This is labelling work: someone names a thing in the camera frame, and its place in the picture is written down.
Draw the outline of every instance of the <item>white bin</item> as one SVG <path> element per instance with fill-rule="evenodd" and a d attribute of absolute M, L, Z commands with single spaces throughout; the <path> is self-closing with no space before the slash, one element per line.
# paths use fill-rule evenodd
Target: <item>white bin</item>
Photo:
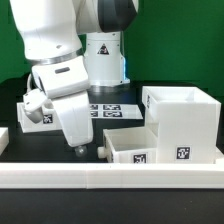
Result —
<path fill-rule="evenodd" d="M 215 163 L 218 101 L 196 87 L 143 87 L 142 101 L 144 127 L 104 131 L 108 161 Z"/>

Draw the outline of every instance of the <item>open white box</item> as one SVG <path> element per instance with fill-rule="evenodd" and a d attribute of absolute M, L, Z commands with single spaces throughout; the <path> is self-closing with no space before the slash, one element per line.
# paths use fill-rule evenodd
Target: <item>open white box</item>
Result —
<path fill-rule="evenodd" d="M 100 157 L 115 163 L 216 162 L 221 104 L 195 87 L 143 87 L 145 126 L 104 130 Z"/>
<path fill-rule="evenodd" d="M 184 90 L 183 95 L 178 94 L 179 98 L 175 102 L 172 98 L 160 99 L 155 94 L 164 94 L 163 96 L 167 97 L 165 90 L 153 91 L 155 94 L 153 97 L 152 89 L 150 91 L 149 88 L 146 87 L 143 90 L 143 102 L 147 108 L 144 127 L 104 131 L 105 146 L 100 148 L 99 152 L 101 152 L 102 157 L 107 156 L 108 161 L 112 163 L 1 163 L 0 188 L 224 188 L 224 156 L 215 147 L 220 103 L 195 88 L 185 89 L 187 91 Z M 161 114 L 163 107 L 167 107 L 169 103 L 173 104 L 172 107 L 166 110 L 165 115 Z M 203 152 L 206 152 L 203 157 L 200 156 L 202 148 L 196 148 L 200 142 L 197 138 L 189 138 L 192 140 L 191 143 L 181 141 L 176 144 L 181 145 L 182 148 L 190 146 L 191 149 L 198 150 L 200 153 L 194 152 L 191 157 L 189 156 L 190 159 L 176 161 L 175 145 L 173 150 L 167 150 L 173 155 L 165 157 L 167 161 L 165 161 L 166 163 L 163 162 L 164 157 L 161 155 L 167 152 L 163 151 L 166 150 L 162 147 L 163 141 L 159 143 L 161 141 L 158 139 L 160 134 L 159 121 L 163 119 L 165 121 L 165 116 L 170 117 L 174 104 L 183 106 L 180 110 L 183 114 L 186 112 L 185 109 L 189 113 L 192 113 L 191 109 L 203 109 L 203 114 L 200 113 L 198 121 L 193 120 L 193 118 L 187 120 L 187 124 L 189 121 L 191 121 L 189 124 L 206 121 L 207 126 L 211 127 L 207 134 L 207 137 L 211 137 L 211 139 L 204 137 L 201 142 L 204 144 L 204 141 L 208 140 L 207 145 L 204 145 L 205 149 L 203 148 Z M 209 120 L 205 119 L 207 112 L 205 113 L 204 108 L 207 107 L 210 111 L 209 114 L 212 114 L 212 117 L 209 116 Z M 176 124 L 170 121 L 165 122 L 164 125 L 170 127 L 169 125 Z M 133 164 L 133 162 L 143 163 L 145 158 L 151 164 Z"/>

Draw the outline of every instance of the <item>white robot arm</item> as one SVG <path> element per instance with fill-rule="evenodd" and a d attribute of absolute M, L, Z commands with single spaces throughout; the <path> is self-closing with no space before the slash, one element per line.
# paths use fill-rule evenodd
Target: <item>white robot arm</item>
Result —
<path fill-rule="evenodd" d="M 26 115 L 34 123 L 41 122 L 45 105 L 51 104 L 70 146 L 90 142 L 89 80 L 78 34 L 124 30 L 137 14 L 138 0 L 10 3 L 37 87 L 24 95 Z"/>

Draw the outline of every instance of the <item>green wall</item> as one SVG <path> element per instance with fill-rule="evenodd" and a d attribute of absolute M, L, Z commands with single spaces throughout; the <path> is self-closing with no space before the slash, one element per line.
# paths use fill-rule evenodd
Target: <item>green wall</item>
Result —
<path fill-rule="evenodd" d="M 8 0 L 0 2 L 0 82 L 30 70 Z M 125 32 L 132 80 L 196 84 L 224 102 L 224 1 L 140 0 Z"/>

